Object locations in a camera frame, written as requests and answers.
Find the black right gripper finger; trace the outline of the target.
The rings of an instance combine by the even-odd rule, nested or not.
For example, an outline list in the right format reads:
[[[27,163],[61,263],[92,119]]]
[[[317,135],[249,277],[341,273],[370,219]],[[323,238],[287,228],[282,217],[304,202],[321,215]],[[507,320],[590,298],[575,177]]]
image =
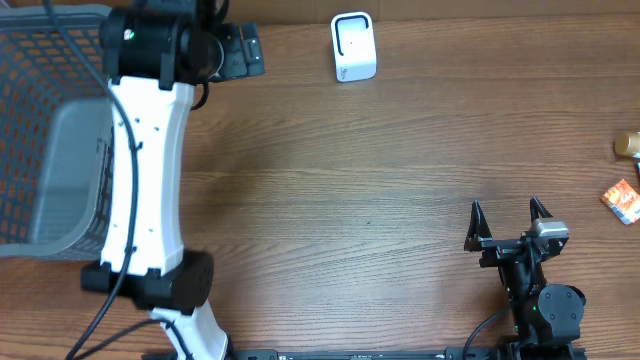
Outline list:
[[[529,202],[530,218],[535,221],[539,218],[551,218],[552,214],[541,203],[537,196],[533,196]]]
[[[479,252],[492,241],[493,236],[482,211],[480,202],[474,201],[471,207],[470,224],[464,242],[464,250],[469,252]]]

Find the small orange juice carton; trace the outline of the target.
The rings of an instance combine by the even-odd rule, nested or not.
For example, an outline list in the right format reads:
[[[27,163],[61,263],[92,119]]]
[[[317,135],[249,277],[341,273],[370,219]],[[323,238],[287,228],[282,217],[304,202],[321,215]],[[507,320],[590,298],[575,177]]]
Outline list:
[[[624,180],[610,187],[601,200],[625,225],[639,220],[639,194]]]

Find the white tube gold cap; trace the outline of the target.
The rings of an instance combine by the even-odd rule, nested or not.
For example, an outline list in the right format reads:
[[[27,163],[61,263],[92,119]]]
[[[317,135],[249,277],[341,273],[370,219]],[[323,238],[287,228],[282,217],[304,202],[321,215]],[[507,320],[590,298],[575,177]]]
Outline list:
[[[617,155],[632,158],[640,157],[640,133],[625,132],[614,141],[614,151]]]

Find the grey plastic basket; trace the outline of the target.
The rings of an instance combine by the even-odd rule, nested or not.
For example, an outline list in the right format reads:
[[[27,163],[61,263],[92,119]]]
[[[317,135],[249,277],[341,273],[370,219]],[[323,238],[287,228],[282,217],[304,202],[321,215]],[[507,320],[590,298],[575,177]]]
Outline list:
[[[2,256],[99,258],[112,145],[111,103],[44,8],[2,10]]]

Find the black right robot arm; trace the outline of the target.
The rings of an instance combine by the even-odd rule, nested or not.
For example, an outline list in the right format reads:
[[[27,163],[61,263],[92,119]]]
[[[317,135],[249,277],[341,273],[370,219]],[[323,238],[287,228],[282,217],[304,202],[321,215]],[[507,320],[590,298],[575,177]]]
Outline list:
[[[479,201],[471,205],[464,249],[479,252],[479,266],[496,268],[508,296],[506,308],[478,325],[467,338],[461,357],[467,359],[478,334],[506,313],[515,333],[482,350],[484,359],[584,359],[573,347],[581,335],[586,296],[575,286],[549,284],[542,263],[561,254],[569,240],[566,223],[553,217],[537,197],[529,202],[530,227],[518,238],[496,240]]]

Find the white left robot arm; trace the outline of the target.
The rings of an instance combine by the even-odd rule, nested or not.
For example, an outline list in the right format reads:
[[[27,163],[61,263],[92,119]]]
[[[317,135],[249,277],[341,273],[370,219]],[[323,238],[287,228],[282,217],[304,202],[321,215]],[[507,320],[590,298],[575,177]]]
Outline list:
[[[208,297],[214,264],[184,246],[182,150],[191,112],[213,83],[263,74],[257,27],[226,21],[217,1],[139,1],[99,30],[112,105],[113,177],[106,240],[83,289],[129,298],[162,326],[175,359],[233,359]]]

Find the white barcode scanner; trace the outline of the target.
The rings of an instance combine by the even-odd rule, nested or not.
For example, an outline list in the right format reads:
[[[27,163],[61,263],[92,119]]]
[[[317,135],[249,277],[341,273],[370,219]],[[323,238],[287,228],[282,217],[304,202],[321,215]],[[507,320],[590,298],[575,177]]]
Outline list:
[[[338,14],[332,19],[330,30],[337,81],[373,78],[377,51],[371,16],[362,11]]]

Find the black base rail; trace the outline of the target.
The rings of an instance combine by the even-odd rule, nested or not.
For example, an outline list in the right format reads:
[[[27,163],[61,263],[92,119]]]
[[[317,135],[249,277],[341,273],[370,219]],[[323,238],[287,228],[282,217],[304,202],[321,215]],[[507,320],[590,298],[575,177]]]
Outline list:
[[[462,347],[447,347],[444,350],[425,352],[277,352],[276,350],[236,350],[240,360],[459,360]],[[175,360],[175,352],[143,354],[144,360]],[[489,347],[473,347],[468,350],[466,358],[470,360],[510,359],[506,355],[498,355],[498,351]],[[584,349],[574,349],[573,355],[552,354],[543,356],[540,352],[525,352],[518,359],[588,359]]]

